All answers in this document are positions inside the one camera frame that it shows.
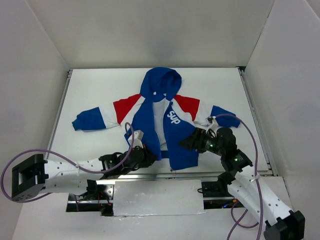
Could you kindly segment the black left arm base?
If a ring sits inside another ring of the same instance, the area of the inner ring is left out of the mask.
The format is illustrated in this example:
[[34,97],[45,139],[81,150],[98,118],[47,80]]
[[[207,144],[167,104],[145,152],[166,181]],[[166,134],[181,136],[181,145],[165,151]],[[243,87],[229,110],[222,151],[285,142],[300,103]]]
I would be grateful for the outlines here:
[[87,180],[84,193],[81,195],[69,194],[66,212],[95,212],[104,217],[113,217],[114,192],[114,184],[98,184],[97,181]]

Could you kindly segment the blue white red hooded jacket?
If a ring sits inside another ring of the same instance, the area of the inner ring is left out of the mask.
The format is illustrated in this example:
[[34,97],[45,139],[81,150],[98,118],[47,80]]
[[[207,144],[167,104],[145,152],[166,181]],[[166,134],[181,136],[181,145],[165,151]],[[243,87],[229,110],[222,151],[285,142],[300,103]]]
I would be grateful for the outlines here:
[[140,92],[105,106],[80,112],[72,126],[76,131],[97,131],[130,123],[142,131],[142,143],[157,159],[168,159],[172,170],[198,166],[199,154],[179,142],[189,137],[197,125],[207,127],[208,118],[218,126],[237,128],[235,114],[200,99],[179,95],[182,77],[171,68],[155,67],[144,76]]

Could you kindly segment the white foam board front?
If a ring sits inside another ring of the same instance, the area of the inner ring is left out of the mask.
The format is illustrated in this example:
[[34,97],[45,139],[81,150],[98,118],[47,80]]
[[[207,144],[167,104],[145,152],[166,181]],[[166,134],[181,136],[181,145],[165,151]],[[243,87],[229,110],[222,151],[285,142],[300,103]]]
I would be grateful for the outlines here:
[[115,216],[180,216],[203,214],[200,180],[117,181]]

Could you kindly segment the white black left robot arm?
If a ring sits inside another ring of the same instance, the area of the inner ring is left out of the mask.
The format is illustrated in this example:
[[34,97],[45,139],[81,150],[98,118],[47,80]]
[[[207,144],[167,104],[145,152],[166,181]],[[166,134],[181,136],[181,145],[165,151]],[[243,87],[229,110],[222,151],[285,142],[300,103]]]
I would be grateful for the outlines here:
[[34,154],[12,168],[11,199],[25,203],[39,194],[71,193],[91,200],[98,194],[94,181],[117,179],[140,168],[148,168],[157,156],[146,147],[105,154],[92,160],[69,163]]

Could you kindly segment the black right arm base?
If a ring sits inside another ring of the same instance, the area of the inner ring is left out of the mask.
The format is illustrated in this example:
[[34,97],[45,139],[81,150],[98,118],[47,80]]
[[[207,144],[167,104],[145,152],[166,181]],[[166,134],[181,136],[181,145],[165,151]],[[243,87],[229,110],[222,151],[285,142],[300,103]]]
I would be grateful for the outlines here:
[[197,192],[203,197],[205,210],[229,209],[237,201],[218,181],[202,181],[201,188],[198,188]]

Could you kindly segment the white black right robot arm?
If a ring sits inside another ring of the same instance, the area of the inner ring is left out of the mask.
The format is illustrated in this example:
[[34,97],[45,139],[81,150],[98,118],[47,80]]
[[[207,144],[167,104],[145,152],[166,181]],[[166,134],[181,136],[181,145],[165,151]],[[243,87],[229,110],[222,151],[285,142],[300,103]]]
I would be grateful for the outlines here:
[[216,134],[196,128],[179,145],[189,151],[211,152],[220,156],[224,172],[218,176],[217,189],[223,196],[234,196],[258,221],[258,236],[266,240],[302,240],[305,217],[293,211],[261,179],[252,161],[237,147],[229,128]]

